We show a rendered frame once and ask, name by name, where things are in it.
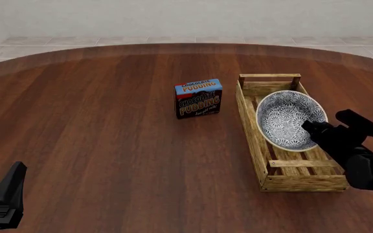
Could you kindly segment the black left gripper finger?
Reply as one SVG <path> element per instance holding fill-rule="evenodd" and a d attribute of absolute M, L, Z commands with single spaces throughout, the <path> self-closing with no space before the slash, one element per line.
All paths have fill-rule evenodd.
<path fill-rule="evenodd" d="M 27 167 L 15 162 L 0 182 L 0 214 L 9 210 L 23 212 L 23 186 Z"/>

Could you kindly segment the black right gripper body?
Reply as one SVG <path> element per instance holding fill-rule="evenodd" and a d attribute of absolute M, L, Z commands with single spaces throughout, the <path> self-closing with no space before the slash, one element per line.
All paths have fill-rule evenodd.
<path fill-rule="evenodd" d="M 366 135 L 344 126 L 320 129 L 315 143 L 335 161 L 347 161 L 354 156 L 354 149 L 361 147 Z"/>

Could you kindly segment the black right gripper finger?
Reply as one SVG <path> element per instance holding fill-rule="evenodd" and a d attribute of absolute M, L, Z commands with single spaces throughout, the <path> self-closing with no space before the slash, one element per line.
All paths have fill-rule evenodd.
<path fill-rule="evenodd" d="M 332 131 L 334 126 L 328 122 L 310 122 L 306 120 L 302 124 L 302 128 L 309 133 L 310 139 L 314 141 L 314 143 L 320 144 L 329 137 L 328 134 Z"/>

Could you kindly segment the blue-white patterned bowl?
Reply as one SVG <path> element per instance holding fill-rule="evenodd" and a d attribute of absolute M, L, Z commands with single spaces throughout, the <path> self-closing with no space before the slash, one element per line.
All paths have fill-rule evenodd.
<path fill-rule="evenodd" d="M 305 121 L 327 122 L 322 106 L 307 94 L 276 91 L 265 96 L 256 108 L 256 124 L 263 137 L 274 147 L 303 152 L 317 147 L 302 128 Z"/>

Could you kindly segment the wooden slat tray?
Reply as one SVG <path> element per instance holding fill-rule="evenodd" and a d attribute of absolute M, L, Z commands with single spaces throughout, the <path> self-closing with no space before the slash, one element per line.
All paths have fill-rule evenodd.
<path fill-rule="evenodd" d="M 263 192 L 342 192 L 344 170 L 320 148 L 285 151 L 265 139 L 256 123 L 256 108 L 275 91 L 307 93 L 298 74 L 241 74 L 236 101 L 253 167 Z"/>

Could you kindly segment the chocolate pudding box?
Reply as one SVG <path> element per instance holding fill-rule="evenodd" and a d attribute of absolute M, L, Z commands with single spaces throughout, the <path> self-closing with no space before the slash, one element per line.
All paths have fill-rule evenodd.
<path fill-rule="evenodd" d="M 174 85 L 174 109 L 177 119 L 219 113 L 222 92 L 223 87 L 218 79 Z"/>

